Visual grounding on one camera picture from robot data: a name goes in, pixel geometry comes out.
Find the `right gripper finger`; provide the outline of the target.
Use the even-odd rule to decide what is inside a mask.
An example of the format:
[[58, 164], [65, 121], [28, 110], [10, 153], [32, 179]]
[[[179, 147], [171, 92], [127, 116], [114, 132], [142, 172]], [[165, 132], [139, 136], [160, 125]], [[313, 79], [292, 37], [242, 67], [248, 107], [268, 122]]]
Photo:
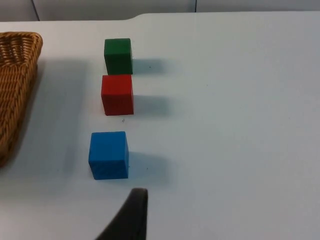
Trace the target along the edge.
[[148, 222], [148, 190], [133, 188], [98, 240], [145, 240]]

